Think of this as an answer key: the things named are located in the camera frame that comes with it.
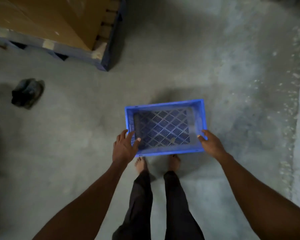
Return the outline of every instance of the pant leg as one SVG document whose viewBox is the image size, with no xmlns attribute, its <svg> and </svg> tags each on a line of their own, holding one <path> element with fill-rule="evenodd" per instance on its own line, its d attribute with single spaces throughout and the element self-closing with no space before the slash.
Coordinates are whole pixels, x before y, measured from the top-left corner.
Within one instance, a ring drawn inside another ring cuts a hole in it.
<svg viewBox="0 0 300 240">
<path fill-rule="evenodd" d="M 167 198 L 167 230 L 165 240 L 204 240 L 202 231 L 189 211 L 186 194 L 173 171 L 164 175 Z"/>
<path fill-rule="evenodd" d="M 143 170 L 133 183 L 129 209 L 123 224 L 113 233 L 113 240 L 151 239 L 152 199 L 150 175 Z"/>
</svg>

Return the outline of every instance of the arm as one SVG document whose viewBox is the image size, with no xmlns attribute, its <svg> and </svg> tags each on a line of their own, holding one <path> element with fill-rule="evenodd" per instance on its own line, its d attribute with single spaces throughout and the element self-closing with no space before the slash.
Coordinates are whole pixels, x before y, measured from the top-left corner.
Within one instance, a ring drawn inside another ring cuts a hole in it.
<svg viewBox="0 0 300 240">
<path fill-rule="evenodd" d="M 95 239 L 108 211 L 119 179 L 138 151 L 140 138 L 131 146 L 133 132 L 125 137 L 128 130 L 117 136 L 113 144 L 112 164 L 78 198 L 60 210 L 36 234 L 39 239 Z"/>
<path fill-rule="evenodd" d="M 222 166 L 232 192 L 260 239 L 300 239 L 300 208 L 256 179 L 230 154 L 220 140 L 203 130 L 198 136 L 204 150 Z"/>
</svg>

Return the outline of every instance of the blue plastic crate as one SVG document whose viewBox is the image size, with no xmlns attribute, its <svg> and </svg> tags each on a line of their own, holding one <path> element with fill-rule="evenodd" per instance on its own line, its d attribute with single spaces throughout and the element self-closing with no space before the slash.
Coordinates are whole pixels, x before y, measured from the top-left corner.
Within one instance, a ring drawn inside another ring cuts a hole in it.
<svg viewBox="0 0 300 240">
<path fill-rule="evenodd" d="M 197 135 L 207 129 L 204 100 L 127 106 L 126 125 L 140 137 L 137 157 L 201 152 Z"/>
</svg>

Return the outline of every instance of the plastic pallet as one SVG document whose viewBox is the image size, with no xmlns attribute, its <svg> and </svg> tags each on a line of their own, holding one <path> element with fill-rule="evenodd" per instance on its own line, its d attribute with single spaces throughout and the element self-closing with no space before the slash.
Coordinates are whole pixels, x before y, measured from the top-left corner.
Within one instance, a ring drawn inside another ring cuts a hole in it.
<svg viewBox="0 0 300 240">
<path fill-rule="evenodd" d="M 203 99 L 128 106 L 125 108 L 133 144 L 141 138 L 137 156 L 204 151 L 197 135 L 207 129 Z"/>
<path fill-rule="evenodd" d="M 125 12 L 126 0 L 110 1 L 92 51 L 70 47 L 55 41 L 33 37 L 1 27 L 0 43 L 22 50 L 27 46 L 41 48 L 54 58 L 65 61 L 68 57 L 74 57 L 93 64 L 99 70 L 108 71 L 114 35 L 117 25 L 123 19 Z"/>
</svg>

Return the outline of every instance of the hand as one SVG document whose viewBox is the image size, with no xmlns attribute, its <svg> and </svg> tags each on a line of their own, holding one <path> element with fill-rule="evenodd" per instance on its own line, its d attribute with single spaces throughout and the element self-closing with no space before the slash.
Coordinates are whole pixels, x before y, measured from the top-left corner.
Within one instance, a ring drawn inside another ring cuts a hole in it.
<svg viewBox="0 0 300 240">
<path fill-rule="evenodd" d="M 204 150 L 218 160 L 220 157 L 227 154 L 226 150 L 223 148 L 223 145 L 218 137 L 212 134 L 209 130 L 203 129 L 202 132 L 208 138 L 206 140 L 203 136 L 198 135 L 198 139 L 201 142 Z"/>
<path fill-rule="evenodd" d="M 126 164 L 132 161 L 138 151 L 138 145 L 141 141 L 141 138 L 137 138 L 134 145 L 131 146 L 131 139 L 134 134 L 134 131 L 130 132 L 127 137 L 126 133 L 128 132 L 125 129 L 117 136 L 117 140 L 113 143 L 113 152 L 112 152 L 112 161 L 123 161 Z"/>
</svg>

